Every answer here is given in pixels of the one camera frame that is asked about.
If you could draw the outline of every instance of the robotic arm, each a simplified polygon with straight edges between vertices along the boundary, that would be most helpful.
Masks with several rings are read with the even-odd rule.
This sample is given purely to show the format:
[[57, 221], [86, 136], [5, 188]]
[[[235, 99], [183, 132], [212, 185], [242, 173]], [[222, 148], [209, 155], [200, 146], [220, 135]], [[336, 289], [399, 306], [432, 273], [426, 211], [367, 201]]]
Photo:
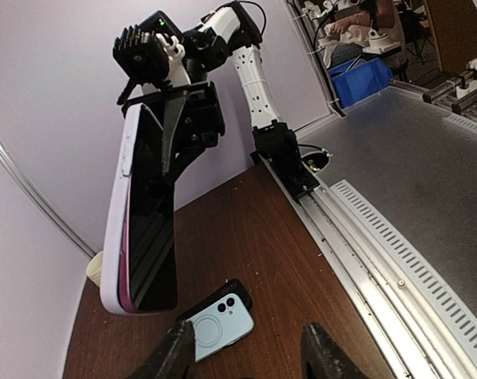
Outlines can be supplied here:
[[[240, 2], [221, 6], [187, 32], [157, 12], [116, 39], [114, 58], [130, 78], [118, 103], [125, 113], [143, 103], [159, 121], [146, 138], [156, 166], [153, 180], [163, 184], [160, 188], [173, 190], [189, 164], [224, 134], [218, 96], [206, 77], [230, 57], [246, 94], [260, 156], [270, 161], [293, 198], [317, 186], [302, 164], [294, 132], [273, 104], [261, 67], [261, 42], [260, 31]], [[128, 99], [138, 84], [145, 95]]]

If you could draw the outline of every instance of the metal bar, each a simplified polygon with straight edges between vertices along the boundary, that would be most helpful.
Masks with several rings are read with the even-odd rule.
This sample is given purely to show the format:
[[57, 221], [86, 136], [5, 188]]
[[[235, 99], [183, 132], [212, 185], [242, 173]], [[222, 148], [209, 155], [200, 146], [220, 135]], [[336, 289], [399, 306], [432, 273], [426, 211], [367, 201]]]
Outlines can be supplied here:
[[[376, 272], [374, 268], [366, 267], [366, 261], [362, 259], [361, 252], [353, 249], [354, 246], [351, 246], [351, 244], [353, 244], [353, 237], [355, 238], [356, 236], [346, 238], [346, 235], [341, 233], [345, 227], [340, 223], [336, 213], [333, 213], [336, 209], [331, 209], [325, 203], [324, 197], [328, 192], [326, 189], [324, 193], [314, 191], [312, 200], [315, 202], [316, 207], [311, 206], [309, 199], [302, 199], [300, 204], [321, 231], [337, 259], [340, 260], [341, 264], [349, 272], [352, 280], [355, 281], [355, 285], [369, 306], [370, 312], [378, 319], [384, 334], [389, 338], [400, 361], [406, 366], [407, 375], [401, 376], [401, 373], [397, 370], [395, 370], [394, 374], [396, 377], [423, 379], [438, 377], [431, 369], [423, 349], [420, 348], [418, 342], [412, 337], [411, 331], [400, 319], [385, 293], [380, 291], [380, 284], [387, 283], [387, 280]], [[344, 249], [349, 250], [351, 254], [344, 254]]]
[[[462, 73], [460, 76], [464, 77], [466, 81], [469, 81], [474, 77], [475, 73], [474, 71], [465, 71]], [[442, 83], [435, 87], [434, 89], [429, 90], [427, 93], [423, 94], [423, 100], [425, 103], [432, 104], [435, 102], [437, 99], [440, 99], [441, 97], [448, 95], [451, 92], [455, 91], [455, 87], [457, 85], [461, 84], [461, 78], [460, 77], [454, 77], [453, 79], [446, 81], [445, 83]]]
[[[394, 283], [395, 280], [402, 279], [401, 286], [389, 288], [396, 289], [396, 293], [402, 298], [402, 303], [410, 308], [410, 313], [415, 315], [423, 332], [429, 333], [430, 325], [436, 326], [437, 331], [433, 330], [431, 338], [434, 347], [432, 353], [436, 354], [427, 354], [432, 357], [432, 362], [435, 362], [438, 355], [447, 368], [451, 367], [450, 371], [455, 377], [477, 378], [477, 348], [475, 342], [469, 341], [467, 333], [470, 328], [477, 332], [477, 319], [463, 301], [421, 253], [348, 182], [342, 181], [335, 184], [327, 194], [326, 198], [329, 200], [330, 197], [335, 197], [335, 203], [340, 203], [349, 220], [353, 220], [349, 223], [349, 227], [353, 224], [359, 226], [352, 235], [357, 236], [361, 232], [369, 236], [369, 241], [373, 241], [374, 246], [370, 249], [367, 249], [366, 241], [360, 242], [359, 245], [367, 254], [368, 260], [374, 263], [381, 274], [384, 274], [386, 283]], [[374, 226], [377, 222], [382, 225], [380, 227], [382, 231]], [[388, 277], [387, 272], [390, 270], [392, 275]], [[442, 298], [434, 288], [434, 283], [438, 288], [444, 289], [445, 295]], [[468, 321], [466, 328], [461, 328], [463, 323], [459, 324], [456, 322], [458, 318], [451, 316], [455, 309], [459, 309], [458, 317], [465, 315], [465, 320]]]
[[[280, 189], [283, 191], [284, 195], [286, 196], [293, 209], [296, 211], [297, 215], [300, 217], [300, 219], [306, 226], [313, 240], [316, 242], [316, 245], [323, 253], [325, 259], [332, 267], [333, 272], [335, 272], [335, 275], [342, 284], [342, 287], [346, 291], [347, 296], [349, 296], [349, 299], [354, 304], [356, 310], [358, 311], [360, 317], [368, 328], [370, 334], [374, 338], [375, 343], [385, 357], [385, 361], [388, 363], [388, 366], [395, 375], [395, 377], [408, 377], [409, 372], [406, 366], [398, 355], [398, 352], [396, 351], [395, 347], [392, 345], [392, 342], [389, 338], [390, 336], [386, 335], [384, 329], [379, 322], [379, 319], [382, 315], [372, 314], [370, 307], [367, 305], [366, 301], [364, 300], [364, 297], [361, 295], [361, 292], [355, 285], [355, 281], [358, 279], [356, 275], [359, 275], [362, 281], [367, 281], [368, 276], [366, 275], [366, 272], [360, 270], [360, 265], [357, 260], [353, 260], [352, 269], [356, 270], [356, 272], [353, 271], [354, 275], [350, 275], [350, 273], [348, 272], [349, 267], [345, 268], [342, 265], [340, 259], [334, 254], [334, 250], [332, 250], [332, 248], [330, 248], [329, 244], [325, 241], [325, 239], [322, 238], [321, 231], [317, 228], [314, 221], [309, 217], [309, 215], [302, 208], [300, 203], [295, 202], [292, 197], [289, 196], [288, 192], [286, 191], [280, 180], [277, 178], [276, 174], [273, 172], [269, 163], [264, 160], [263, 162], [270, 171], [270, 174], [272, 175], [274, 180], [279, 185]], [[318, 215], [324, 219], [323, 214], [318, 213]], [[351, 255], [352, 257], [353, 253], [348, 249], [347, 246], [345, 246], [344, 249], [341, 251], [341, 254], [346, 254], [348, 256]], [[374, 293], [375, 296], [378, 296], [379, 298], [382, 296], [375, 285], [369, 286], [369, 289]]]
[[96, 253], [92, 248], [69, 226], [68, 223], [52, 208], [47, 199], [33, 185], [31, 180], [21, 172], [17, 163], [7, 152], [0, 141], [0, 164], [9, 176], [28, 196], [35, 206], [59, 229], [86, 257], [93, 258]]
[[[446, 96], [439, 99], [435, 104], [442, 109], [452, 111], [452, 106], [456, 101], [458, 101], [456, 97]], [[464, 117], [470, 118], [472, 121], [477, 121], [477, 106], [465, 111]]]
[[475, 105], [477, 105], [477, 89], [456, 101], [453, 104], [452, 109], [454, 113], [462, 114], [468, 108], [473, 107]]
[[397, 81], [395, 79], [392, 79], [389, 81], [389, 83], [393, 87], [401, 88], [401, 89], [406, 89], [407, 91], [418, 93], [418, 94], [423, 94], [427, 93], [428, 89], [419, 87], [418, 85], [412, 84], [412, 83], [406, 83], [404, 81]]

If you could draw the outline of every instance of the cable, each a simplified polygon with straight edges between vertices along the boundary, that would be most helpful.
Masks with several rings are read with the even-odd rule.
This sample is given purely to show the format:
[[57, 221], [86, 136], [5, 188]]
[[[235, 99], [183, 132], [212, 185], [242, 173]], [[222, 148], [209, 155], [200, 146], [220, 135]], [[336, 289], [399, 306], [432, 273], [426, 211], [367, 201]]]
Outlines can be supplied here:
[[263, 14], [263, 28], [261, 28], [261, 35], [263, 36], [263, 33], [265, 33], [265, 29], [267, 28], [267, 13], [263, 9], [262, 6], [260, 6], [257, 2], [250, 2], [249, 0], [237, 0], [237, 2], [243, 2], [245, 4], [252, 4], [256, 7], [258, 7], [261, 11], [261, 14]]
[[320, 152], [323, 152], [324, 149], [320, 146], [316, 146], [315, 144], [299, 144], [300, 148], [314, 148], [316, 150], [319, 150]]
[[316, 46], [316, 42], [317, 42], [317, 34], [319, 33], [319, 31], [321, 30], [322, 27], [325, 26], [325, 23], [326, 21], [329, 19], [329, 14], [326, 15], [325, 19], [319, 24], [319, 26], [317, 27], [316, 29], [316, 34], [314, 34], [314, 40], [312, 41], [312, 48], [314, 49], [314, 51], [317, 50], [317, 46]]

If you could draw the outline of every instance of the blue plastic box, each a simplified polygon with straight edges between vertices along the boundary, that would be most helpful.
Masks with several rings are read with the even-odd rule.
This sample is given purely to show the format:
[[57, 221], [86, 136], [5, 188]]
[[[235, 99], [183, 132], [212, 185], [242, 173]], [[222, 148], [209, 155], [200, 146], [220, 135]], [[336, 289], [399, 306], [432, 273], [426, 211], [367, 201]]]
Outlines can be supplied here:
[[379, 58], [345, 72], [354, 61], [352, 59], [329, 70], [333, 86], [340, 99], [340, 105], [343, 108], [350, 107], [388, 87], [389, 81], [393, 78], [391, 70]]

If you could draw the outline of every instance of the white wall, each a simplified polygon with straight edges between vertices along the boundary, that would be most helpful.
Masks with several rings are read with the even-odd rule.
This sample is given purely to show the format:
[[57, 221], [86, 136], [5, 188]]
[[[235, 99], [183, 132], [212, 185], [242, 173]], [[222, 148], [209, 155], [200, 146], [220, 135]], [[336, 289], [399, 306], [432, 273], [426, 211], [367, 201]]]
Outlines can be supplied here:
[[58, 378], [87, 259], [0, 166], [0, 378]]
[[[0, 2], [0, 139], [93, 249], [103, 243], [122, 128], [115, 101], [126, 75], [111, 56], [114, 38], [158, 9], [182, 30], [191, 28], [222, 2]], [[265, 72], [277, 108], [297, 129], [329, 111], [282, 0], [260, 2], [269, 16], [262, 47]], [[261, 24], [259, 12], [245, 6]], [[254, 150], [234, 68], [228, 63], [211, 78], [227, 134], [178, 182], [179, 206], [244, 171]]]

